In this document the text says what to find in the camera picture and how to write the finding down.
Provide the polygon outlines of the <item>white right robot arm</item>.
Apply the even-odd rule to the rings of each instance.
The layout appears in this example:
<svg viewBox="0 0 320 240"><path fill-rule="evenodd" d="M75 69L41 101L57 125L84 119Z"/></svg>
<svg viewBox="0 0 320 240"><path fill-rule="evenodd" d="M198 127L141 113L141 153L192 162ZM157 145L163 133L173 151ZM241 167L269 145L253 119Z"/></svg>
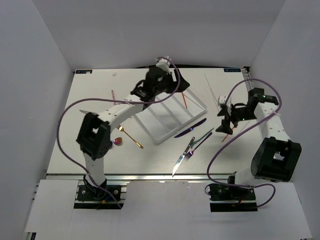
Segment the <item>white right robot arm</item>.
<svg viewBox="0 0 320 240"><path fill-rule="evenodd" d="M248 91L247 103L232 104L226 96L217 101L223 117L217 132L232 134L230 125L237 127L241 121L256 120L262 142L254 154L250 167L234 172L227 180L226 195L236 200L244 193L244 185L255 186L266 182L289 182L302 152L299 143L293 142L283 127L276 110L280 103L272 95L266 95L264 89L253 88Z"/></svg>

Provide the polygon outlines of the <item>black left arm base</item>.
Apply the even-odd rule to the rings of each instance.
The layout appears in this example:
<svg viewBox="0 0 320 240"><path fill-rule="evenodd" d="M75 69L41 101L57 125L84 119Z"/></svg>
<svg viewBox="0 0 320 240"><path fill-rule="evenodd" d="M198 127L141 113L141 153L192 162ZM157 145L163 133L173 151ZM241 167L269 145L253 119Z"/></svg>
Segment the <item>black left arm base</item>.
<svg viewBox="0 0 320 240"><path fill-rule="evenodd" d="M124 186L108 184L105 180L100 187L91 185L86 177L77 187L74 209L81 210L120 210L125 202Z"/></svg>

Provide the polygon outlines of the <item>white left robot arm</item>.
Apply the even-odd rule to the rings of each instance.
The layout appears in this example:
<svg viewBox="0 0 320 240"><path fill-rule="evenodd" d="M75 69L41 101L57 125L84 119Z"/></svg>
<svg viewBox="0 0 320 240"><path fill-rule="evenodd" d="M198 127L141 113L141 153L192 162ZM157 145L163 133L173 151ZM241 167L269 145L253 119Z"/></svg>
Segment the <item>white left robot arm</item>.
<svg viewBox="0 0 320 240"><path fill-rule="evenodd" d="M123 103L116 104L102 113L87 113L81 124L76 142L85 158L88 173L84 176L88 193L99 200L105 196L106 178L104 160L111 147L111 133L129 117L148 108L161 93L184 92L190 84L179 70L170 71L169 65L158 62L149 69L145 79L139 81Z"/></svg>

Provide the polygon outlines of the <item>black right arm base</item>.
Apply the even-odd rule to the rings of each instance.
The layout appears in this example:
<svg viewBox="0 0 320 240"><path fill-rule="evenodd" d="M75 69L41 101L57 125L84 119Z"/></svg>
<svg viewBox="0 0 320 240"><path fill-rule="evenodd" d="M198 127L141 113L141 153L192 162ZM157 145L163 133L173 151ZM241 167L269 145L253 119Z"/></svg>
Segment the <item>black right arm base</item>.
<svg viewBox="0 0 320 240"><path fill-rule="evenodd" d="M212 213L257 212L253 189L210 183L204 192L209 196Z"/></svg>

